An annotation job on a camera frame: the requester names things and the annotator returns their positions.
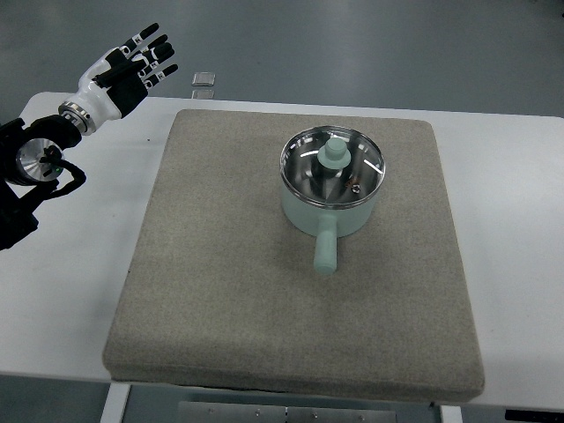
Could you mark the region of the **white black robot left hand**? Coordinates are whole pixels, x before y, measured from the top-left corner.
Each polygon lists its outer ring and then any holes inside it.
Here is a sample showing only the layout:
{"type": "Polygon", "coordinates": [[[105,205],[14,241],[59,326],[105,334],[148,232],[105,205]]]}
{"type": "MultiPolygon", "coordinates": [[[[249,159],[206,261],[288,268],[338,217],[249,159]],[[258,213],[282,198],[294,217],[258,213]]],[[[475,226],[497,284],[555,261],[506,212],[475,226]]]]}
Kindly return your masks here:
{"type": "Polygon", "coordinates": [[[111,48],[78,81],[78,90],[58,108],[83,135],[91,135],[105,122],[123,119],[159,83],[178,70],[170,63],[174,49],[153,23],[122,45],[111,48]]]}

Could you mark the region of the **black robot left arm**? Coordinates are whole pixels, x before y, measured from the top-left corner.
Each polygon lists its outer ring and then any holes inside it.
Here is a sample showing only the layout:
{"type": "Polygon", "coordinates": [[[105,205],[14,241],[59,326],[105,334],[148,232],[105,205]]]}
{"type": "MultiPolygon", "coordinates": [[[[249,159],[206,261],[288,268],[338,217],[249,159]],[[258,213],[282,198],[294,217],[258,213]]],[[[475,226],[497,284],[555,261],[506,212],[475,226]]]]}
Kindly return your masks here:
{"type": "Polygon", "coordinates": [[[70,115],[50,115],[26,127],[18,118],[1,126],[1,249],[9,249],[37,230],[35,210],[45,201],[81,187],[85,172],[63,151],[86,133],[70,115]]]}

